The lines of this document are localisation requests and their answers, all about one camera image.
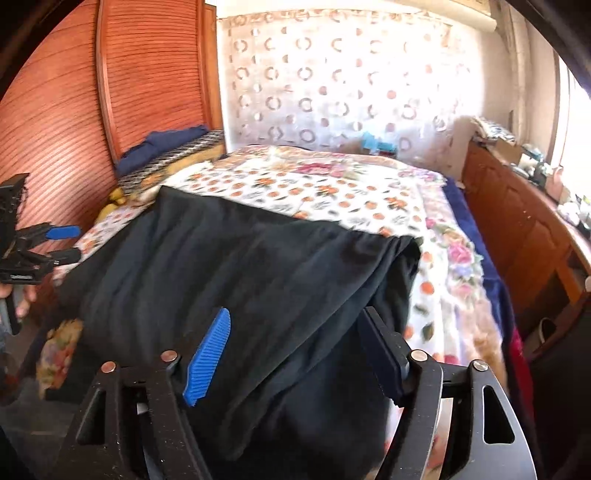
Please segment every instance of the blue gripper pad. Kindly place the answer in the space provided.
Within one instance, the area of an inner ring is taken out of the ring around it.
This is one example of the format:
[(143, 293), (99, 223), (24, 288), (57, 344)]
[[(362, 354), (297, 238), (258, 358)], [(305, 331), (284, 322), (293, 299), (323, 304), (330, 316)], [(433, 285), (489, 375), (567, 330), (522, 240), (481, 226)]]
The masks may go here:
[(183, 398), (190, 407), (207, 393), (230, 336), (230, 312), (220, 309), (187, 367)]

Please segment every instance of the window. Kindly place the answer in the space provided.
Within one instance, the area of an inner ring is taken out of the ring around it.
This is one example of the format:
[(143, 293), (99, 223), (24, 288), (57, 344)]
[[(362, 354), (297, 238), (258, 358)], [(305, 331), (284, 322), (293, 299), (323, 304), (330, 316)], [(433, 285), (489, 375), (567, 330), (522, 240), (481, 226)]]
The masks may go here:
[(564, 167), (571, 193), (591, 197), (591, 99), (566, 64), (559, 60), (560, 110), (552, 165)]

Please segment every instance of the folded blue cloth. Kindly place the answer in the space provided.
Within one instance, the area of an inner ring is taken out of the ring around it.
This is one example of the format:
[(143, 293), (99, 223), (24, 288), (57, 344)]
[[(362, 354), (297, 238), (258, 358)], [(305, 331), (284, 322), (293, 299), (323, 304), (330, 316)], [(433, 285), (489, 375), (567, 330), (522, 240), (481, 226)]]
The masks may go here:
[(185, 130), (152, 132), (148, 134), (142, 143), (131, 147), (121, 156), (119, 163), (115, 167), (117, 176), (122, 177), (139, 170), (159, 155), (174, 150), (191, 140), (197, 140), (207, 132), (209, 132), (209, 129), (205, 125), (186, 128)]

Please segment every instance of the wooden cabinet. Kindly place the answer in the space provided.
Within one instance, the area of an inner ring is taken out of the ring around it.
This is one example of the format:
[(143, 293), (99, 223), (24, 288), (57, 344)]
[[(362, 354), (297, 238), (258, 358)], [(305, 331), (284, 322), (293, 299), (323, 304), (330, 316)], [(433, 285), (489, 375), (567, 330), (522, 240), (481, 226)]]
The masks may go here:
[(462, 173), (466, 200), (527, 334), (541, 316), (583, 296), (591, 246), (543, 192), (471, 143)]

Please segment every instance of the patterned curtain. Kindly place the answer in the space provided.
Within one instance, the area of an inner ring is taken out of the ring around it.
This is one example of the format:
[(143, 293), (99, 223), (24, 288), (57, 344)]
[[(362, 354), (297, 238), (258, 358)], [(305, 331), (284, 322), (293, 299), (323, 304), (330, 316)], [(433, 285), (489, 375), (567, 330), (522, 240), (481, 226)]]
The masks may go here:
[(277, 11), (219, 27), (230, 151), (358, 152), (369, 132), (397, 144), (401, 160), (445, 171), (454, 122), (478, 113), (483, 81), (465, 52), (466, 29), (427, 12)]

